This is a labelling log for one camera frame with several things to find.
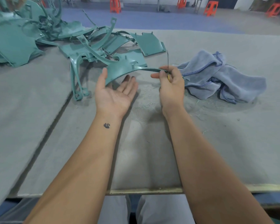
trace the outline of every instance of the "blue towel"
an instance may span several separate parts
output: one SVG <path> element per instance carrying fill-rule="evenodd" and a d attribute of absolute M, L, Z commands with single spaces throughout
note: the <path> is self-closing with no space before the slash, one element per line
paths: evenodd
<path fill-rule="evenodd" d="M 185 87 L 201 100 L 218 90 L 220 98 L 227 102 L 251 102 L 267 87 L 264 77 L 240 73 L 226 64 L 225 56 L 219 52 L 211 54 L 201 50 L 192 60 L 177 67 L 183 75 Z"/>

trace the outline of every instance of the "blue floor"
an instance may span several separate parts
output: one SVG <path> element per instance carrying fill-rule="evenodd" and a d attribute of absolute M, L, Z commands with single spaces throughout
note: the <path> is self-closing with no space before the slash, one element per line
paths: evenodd
<path fill-rule="evenodd" d="M 120 14 L 110 13 L 109 9 L 84 9 L 88 16 L 98 25 L 110 25 L 111 17 L 116 17 L 115 28 L 120 29 L 147 29 L 147 30 L 196 30 L 205 32 L 220 32 L 243 34 L 239 29 L 228 25 L 216 17 L 206 17 L 201 14 L 187 12 L 157 12 L 154 11 L 128 11 L 124 10 Z M 77 20 L 85 27 L 92 24 L 86 18 L 82 9 L 64 8 L 62 9 L 62 19 L 70 22 Z"/>

